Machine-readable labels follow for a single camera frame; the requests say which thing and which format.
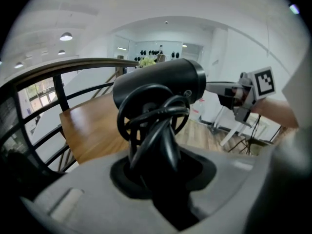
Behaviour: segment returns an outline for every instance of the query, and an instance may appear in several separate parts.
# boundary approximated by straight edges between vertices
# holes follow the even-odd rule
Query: black metal railing
[[[113,82],[106,82],[101,85],[89,87],[73,94],[67,95],[64,92],[63,84],[61,81],[61,74],[76,71],[76,70],[83,70],[83,69],[90,69],[90,68],[103,68],[103,67],[136,67],[136,61],[129,61],[123,59],[114,59],[114,58],[82,58],[82,59],[74,59],[74,60],[66,60],[61,62],[55,62],[52,64],[48,64],[42,67],[39,67],[35,70],[28,71],[13,80],[7,82],[3,85],[0,90],[1,94],[5,94],[3,98],[0,100],[0,104],[5,104],[10,99],[14,101],[15,108],[16,108],[16,117],[18,119],[18,123],[16,125],[11,126],[0,138],[0,148],[3,149],[4,143],[8,140],[9,137],[13,136],[15,132],[21,131],[21,136],[23,137],[23,143],[28,148],[26,156],[32,157],[32,160],[36,161],[37,166],[41,167],[41,170],[45,170],[46,172],[53,173],[48,169],[49,166],[53,161],[55,161],[58,157],[63,155],[68,149],[68,145],[65,145],[60,150],[57,150],[55,154],[50,157],[45,163],[39,158],[38,154],[36,153],[36,149],[44,144],[47,140],[53,137],[55,134],[62,131],[62,126],[59,125],[49,133],[47,133],[44,137],[42,137],[37,143],[31,144],[28,135],[25,130],[25,124],[31,121],[32,119],[36,118],[41,113],[60,105],[62,111],[66,111],[69,109],[68,100],[80,96],[82,94],[95,91],[97,93],[102,88],[109,88],[114,83]],[[18,91],[35,84],[41,80],[47,78],[53,78],[55,92],[57,96],[57,100],[52,101],[51,103],[43,106],[39,110],[33,112],[31,115],[23,118],[21,115],[20,109],[20,102],[18,97]],[[72,164],[75,163],[75,160],[71,160],[68,164],[65,165],[61,169],[62,172],[66,171]]]

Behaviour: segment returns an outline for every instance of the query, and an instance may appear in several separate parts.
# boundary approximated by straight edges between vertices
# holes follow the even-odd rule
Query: human arm
[[[252,113],[264,116],[284,127],[299,127],[296,117],[286,101],[271,98],[259,100],[252,108]]]

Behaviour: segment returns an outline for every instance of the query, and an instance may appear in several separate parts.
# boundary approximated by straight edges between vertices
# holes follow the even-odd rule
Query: recessed light
[[[23,66],[23,63],[19,61],[18,63],[16,63],[15,68],[21,68],[22,66]]]
[[[73,39],[72,34],[70,34],[69,32],[65,32],[63,35],[61,35],[60,40],[61,41],[69,41]]]
[[[290,4],[289,8],[295,15],[300,13],[298,6],[295,4]]]
[[[64,54],[66,54],[66,52],[65,52],[65,50],[60,50],[59,52],[58,52],[58,55],[64,55]]]

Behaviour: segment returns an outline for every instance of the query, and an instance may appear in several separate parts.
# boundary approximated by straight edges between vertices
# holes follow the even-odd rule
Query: robotic arm
[[[239,81],[235,82],[207,82],[206,90],[216,93],[220,104],[232,110],[235,120],[247,126],[246,121],[251,108],[260,100],[276,93],[271,67],[263,68],[251,73],[241,73]],[[237,106],[236,100],[242,100]]]

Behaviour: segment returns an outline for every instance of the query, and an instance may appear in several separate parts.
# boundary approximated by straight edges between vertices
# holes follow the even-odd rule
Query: cable
[[[280,126],[279,128],[278,128],[278,130],[276,131],[276,133],[273,135],[273,137],[270,139],[270,142],[272,141],[272,139],[275,137],[275,135],[278,133],[278,131],[279,130],[281,130],[281,128],[282,128],[282,126]]]
[[[259,125],[260,118],[261,118],[261,115],[259,115],[259,117],[258,117],[258,119],[257,119],[257,122],[256,122],[256,124],[255,124],[255,126],[254,126],[254,128],[253,128],[252,135],[251,135],[250,139],[248,140],[248,142],[249,142],[249,144],[248,144],[248,150],[247,150],[247,154],[248,154],[248,155],[251,154],[251,152],[250,152],[250,146],[251,146],[252,140],[254,139],[255,134],[257,133],[257,130],[258,130],[257,126]]]
[[[261,115],[259,115],[259,117],[258,117],[258,119],[253,123],[253,125],[255,124],[255,126],[254,126],[254,128],[253,128],[253,132],[252,132],[252,135],[251,135],[251,137],[250,137],[250,139],[248,140],[248,145],[246,145],[246,144],[244,144],[245,145],[245,147],[242,149],[242,150],[240,150],[238,153],[240,154],[242,151],[244,151],[246,148],[248,148],[248,150],[247,150],[247,154],[250,154],[251,152],[250,152],[250,145],[251,145],[251,141],[254,139],[254,136],[255,136],[255,134],[256,134],[256,132],[257,132],[257,126],[259,125],[259,122],[260,122],[260,118],[261,118]],[[228,150],[227,152],[229,153],[230,151],[232,151],[236,146],[238,146],[239,145],[239,143],[242,143],[244,140],[246,140],[247,138],[244,138],[244,139],[242,139],[241,141],[239,141],[234,147],[232,147],[230,150]]]
[[[230,150],[228,150],[228,153],[229,153],[230,151],[232,151],[236,146],[238,146],[239,143],[242,143],[244,140],[246,140],[246,138],[240,140],[234,147],[232,147]]]
[[[165,102],[159,102],[159,105],[153,101],[143,102],[143,113],[139,116],[129,117],[130,109],[133,105],[146,100],[146,95],[150,93],[162,94],[166,96]],[[186,124],[190,112],[190,104],[186,97],[174,95],[172,91],[160,84],[148,84],[133,90],[119,107],[117,116],[117,127],[121,136],[129,141],[130,144],[130,168],[135,169],[144,160],[144,157],[149,151],[152,151],[157,144],[163,131],[167,127],[171,127],[174,134],[177,134]],[[176,128],[176,120],[178,117],[184,117],[182,123]],[[140,132],[140,140],[137,139],[137,132]]]

